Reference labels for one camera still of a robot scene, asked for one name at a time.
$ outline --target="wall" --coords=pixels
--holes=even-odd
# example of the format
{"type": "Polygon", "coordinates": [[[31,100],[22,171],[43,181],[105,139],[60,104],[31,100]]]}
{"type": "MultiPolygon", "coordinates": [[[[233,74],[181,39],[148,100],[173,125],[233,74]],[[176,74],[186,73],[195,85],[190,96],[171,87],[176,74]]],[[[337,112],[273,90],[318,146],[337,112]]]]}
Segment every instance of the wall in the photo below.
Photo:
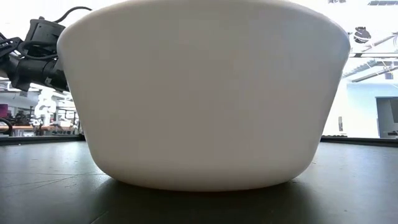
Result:
{"type": "Polygon", "coordinates": [[[340,81],[338,86],[335,100],[331,106],[328,120],[326,121],[325,128],[323,129],[323,135],[345,135],[345,113],[347,108],[347,82],[345,80],[340,81]],[[343,131],[338,129],[338,117],[343,117],[343,131]]]}
{"type": "Polygon", "coordinates": [[[388,131],[398,130],[398,123],[394,123],[389,98],[377,98],[377,116],[379,118],[379,134],[381,138],[395,138],[389,136],[388,131]]]}
{"type": "Polygon", "coordinates": [[[348,137],[379,138],[376,97],[397,97],[398,87],[383,83],[348,83],[343,121],[348,137]]]}
{"type": "Polygon", "coordinates": [[[16,93],[0,93],[0,103],[8,104],[8,106],[29,109],[30,106],[36,106],[39,101],[37,92],[28,92],[27,97],[19,96],[16,93]]]}

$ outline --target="black table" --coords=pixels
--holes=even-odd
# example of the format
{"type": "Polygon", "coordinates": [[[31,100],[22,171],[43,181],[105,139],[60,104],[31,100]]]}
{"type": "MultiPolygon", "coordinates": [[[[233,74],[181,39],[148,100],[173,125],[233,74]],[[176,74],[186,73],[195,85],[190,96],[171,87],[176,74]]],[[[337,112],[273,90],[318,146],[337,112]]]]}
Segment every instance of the black table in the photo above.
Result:
{"type": "Polygon", "coordinates": [[[397,220],[398,149],[391,147],[321,143],[310,167],[296,179],[225,193],[120,183],[97,168],[85,142],[0,147],[2,224],[397,220]]]}

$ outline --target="white bowl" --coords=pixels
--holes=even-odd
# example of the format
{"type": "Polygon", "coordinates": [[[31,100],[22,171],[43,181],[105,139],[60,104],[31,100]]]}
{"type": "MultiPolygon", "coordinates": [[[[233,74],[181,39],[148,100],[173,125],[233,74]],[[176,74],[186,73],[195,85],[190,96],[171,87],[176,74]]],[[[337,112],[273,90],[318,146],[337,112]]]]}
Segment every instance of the white bowl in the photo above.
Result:
{"type": "Polygon", "coordinates": [[[222,191],[307,168],[345,31],[275,0],[141,0],[68,27],[58,53],[94,161],[123,182],[222,191]]]}

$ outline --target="machine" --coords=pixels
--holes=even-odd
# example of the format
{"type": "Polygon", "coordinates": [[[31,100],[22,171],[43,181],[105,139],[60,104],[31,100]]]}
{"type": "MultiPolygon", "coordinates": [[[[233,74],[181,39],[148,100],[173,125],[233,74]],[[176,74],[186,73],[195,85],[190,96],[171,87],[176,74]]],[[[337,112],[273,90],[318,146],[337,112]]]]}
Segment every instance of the machine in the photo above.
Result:
{"type": "Polygon", "coordinates": [[[59,22],[77,9],[68,10],[56,21],[43,17],[30,20],[25,41],[19,37],[6,38],[0,33],[0,70],[3,70],[14,88],[28,91],[31,83],[44,85],[58,91],[69,91],[68,83],[58,60],[57,41],[65,29],[59,22]]]}

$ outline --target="cable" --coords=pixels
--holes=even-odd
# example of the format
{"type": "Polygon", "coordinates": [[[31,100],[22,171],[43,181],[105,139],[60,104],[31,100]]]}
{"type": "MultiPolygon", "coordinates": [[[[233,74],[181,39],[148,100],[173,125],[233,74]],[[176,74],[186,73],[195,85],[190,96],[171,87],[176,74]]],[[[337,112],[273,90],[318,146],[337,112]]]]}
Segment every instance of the cable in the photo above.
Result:
{"type": "Polygon", "coordinates": [[[28,47],[28,46],[32,46],[32,45],[39,45],[41,47],[48,47],[48,46],[52,46],[52,45],[56,45],[56,44],[57,43],[48,43],[48,42],[42,42],[42,41],[28,40],[28,41],[25,41],[25,42],[22,42],[21,44],[19,44],[18,51],[25,58],[29,58],[29,59],[32,59],[32,60],[47,60],[47,59],[58,57],[58,54],[46,55],[46,56],[43,56],[43,57],[35,57],[35,56],[27,55],[25,53],[25,48],[28,47]]]}
{"type": "Polygon", "coordinates": [[[4,122],[8,126],[7,131],[0,131],[0,133],[12,136],[12,124],[5,118],[0,118],[0,122],[4,122]]]}
{"type": "Polygon", "coordinates": [[[1,40],[1,39],[5,40],[5,39],[7,39],[7,38],[0,32],[0,40],[1,40]]]}
{"type": "Polygon", "coordinates": [[[71,13],[71,12],[77,10],[77,9],[86,9],[86,10],[92,11],[92,9],[90,9],[90,8],[88,8],[88,7],[85,7],[85,6],[73,7],[73,8],[71,8],[71,9],[69,9],[61,18],[57,19],[57,20],[54,21],[54,22],[56,22],[56,23],[62,22],[62,21],[69,15],[69,13],[71,13]]]}

